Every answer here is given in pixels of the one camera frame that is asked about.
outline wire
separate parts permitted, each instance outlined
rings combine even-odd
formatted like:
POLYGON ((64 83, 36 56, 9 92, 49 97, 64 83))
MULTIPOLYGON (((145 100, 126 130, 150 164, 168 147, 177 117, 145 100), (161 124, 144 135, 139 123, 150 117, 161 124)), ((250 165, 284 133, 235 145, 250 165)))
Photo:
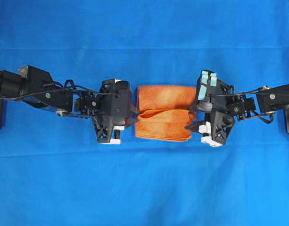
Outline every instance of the wire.
MULTIPOLYGON (((209 95, 210 97, 234 97, 234 96, 242 96, 242 95, 250 95, 250 94, 255 94, 255 95, 270 95, 271 93, 260 93, 260 92, 246 92, 246 93, 235 93, 235 94, 219 94, 219 95, 209 95)), ((274 92, 273 94, 275 95, 281 95, 281 96, 289 96, 287 93, 276 93, 274 92)))
POLYGON ((268 119, 265 119, 265 118, 262 117, 262 115, 265 116, 265 114, 259 114, 256 111, 252 111, 252 112, 255 115, 255 117, 258 117, 261 121, 263 121, 266 124, 270 124, 274 120, 273 113, 269 115, 270 120, 268 120, 268 119))
POLYGON ((66 89, 74 89, 74 88, 84 89, 84 90, 76 90, 76 91, 79 91, 79 92, 85 92, 85 90, 86 90, 86 91, 89 91, 89 92, 92 92, 92 93, 95 93, 95 94, 99 94, 99 95, 116 94, 116 93, 100 93, 100 92, 96 92, 94 90, 87 89, 87 88, 85 88, 83 86, 67 86, 67 87, 63 87, 63 88, 60 88, 60 89, 52 89, 52 90, 45 90, 45 91, 29 93, 29 94, 22 95, 22 96, 19 96, 19 97, 1 97, 0 96, 0 100, 18 100, 18 99, 22 99, 22 98, 25 98, 25 97, 30 97, 30 96, 33 96, 33 95, 44 94, 44 93, 55 93, 55 92, 60 92, 60 91, 66 90, 66 89))

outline black cable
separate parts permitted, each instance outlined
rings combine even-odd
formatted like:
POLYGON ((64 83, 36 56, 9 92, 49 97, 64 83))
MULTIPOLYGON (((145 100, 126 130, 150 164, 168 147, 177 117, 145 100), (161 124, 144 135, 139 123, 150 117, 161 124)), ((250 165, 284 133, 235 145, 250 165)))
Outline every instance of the black cable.
MULTIPOLYGON (((260 93, 260 92, 246 92, 246 93, 236 93, 236 94, 219 94, 219 95, 210 95, 210 97, 233 97, 233 96, 242 96, 242 95, 250 95, 250 94, 255 94, 255 95, 270 95, 272 93, 260 93)), ((273 93, 275 95, 281 95, 281 96, 289 96, 287 93, 273 93)))
POLYGON ((60 87, 64 87, 60 82, 58 81, 54 81, 48 84, 43 84, 43 87, 47 87, 47 86, 53 86, 53 85, 59 85, 60 87))
POLYGON ((63 91, 63 90, 66 90, 66 89, 74 89, 74 88, 85 89, 86 91, 89 91, 89 92, 92 92, 92 93, 95 93, 95 94, 99 94, 99 95, 116 94, 116 93, 100 93, 100 92, 96 92, 94 90, 87 89, 87 88, 85 88, 83 86, 67 86, 67 87, 63 87, 63 88, 60 88, 60 89, 52 89, 52 90, 34 92, 34 93, 30 93, 30 94, 19 96, 19 97, 1 97, 0 96, 0 100, 18 100, 18 99, 22 99, 22 98, 33 96, 33 95, 38 95, 38 94, 43 94, 43 93, 54 93, 54 92, 59 92, 59 91, 63 91))
POLYGON ((242 95, 256 94, 256 92, 246 92, 246 93, 235 93, 235 94, 219 94, 219 95, 210 95, 210 97, 235 97, 242 95))
POLYGON ((252 112, 253 112, 253 114, 255 115, 255 117, 258 117, 261 121, 263 121, 263 122, 266 123, 266 124, 270 124, 270 123, 273 122, 273 120, 274 120, 273 114, 270 114, 270 115, 269 115, 270 120, 268 120, 268 119, 265 119, 265 118, 262 117, 262 115, 265 116, 265 114, 259 114, 259 113, 257 113, 256 111, 252 111, 252 112))

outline orange towel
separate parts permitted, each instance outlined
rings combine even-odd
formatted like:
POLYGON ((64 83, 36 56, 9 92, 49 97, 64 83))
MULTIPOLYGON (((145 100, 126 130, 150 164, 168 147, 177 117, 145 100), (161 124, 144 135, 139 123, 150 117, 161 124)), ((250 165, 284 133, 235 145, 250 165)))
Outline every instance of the orange towel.
POLYGON ((184 127, 195 120, 187 110, 196 96, 194 87, 140 86, 137 107, 140 111, 135 136, 140 138, 183 142, 191 138, 184 127))

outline blue background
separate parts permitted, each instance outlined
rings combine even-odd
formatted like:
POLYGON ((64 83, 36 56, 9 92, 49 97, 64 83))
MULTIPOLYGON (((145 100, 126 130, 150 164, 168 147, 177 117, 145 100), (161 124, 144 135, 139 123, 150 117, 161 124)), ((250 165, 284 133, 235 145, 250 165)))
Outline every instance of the blue background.
MULTIPOLYGON (((99 89, 109 78, 236 92, 289 83, 287 0, 0 0, 0 69, 32 65, 99 89)), ((8 102, 0 226, 289 225, 289 135, 236 123, 224 147, 139 139, 99 145, 90 120, 8 102)))

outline folded towel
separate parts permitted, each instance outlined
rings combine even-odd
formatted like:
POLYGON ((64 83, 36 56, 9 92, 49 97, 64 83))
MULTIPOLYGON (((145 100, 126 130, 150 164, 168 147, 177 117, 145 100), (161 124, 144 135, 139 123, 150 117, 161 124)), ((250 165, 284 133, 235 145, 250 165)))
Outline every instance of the folded towel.
POLYGON ((194 101, 196 89, 185 86, 140 86, 137 107, 140 111, 135 136, 140 138, 183 142, 191 138, 184 127, 196 119, 187 110, 194 101))

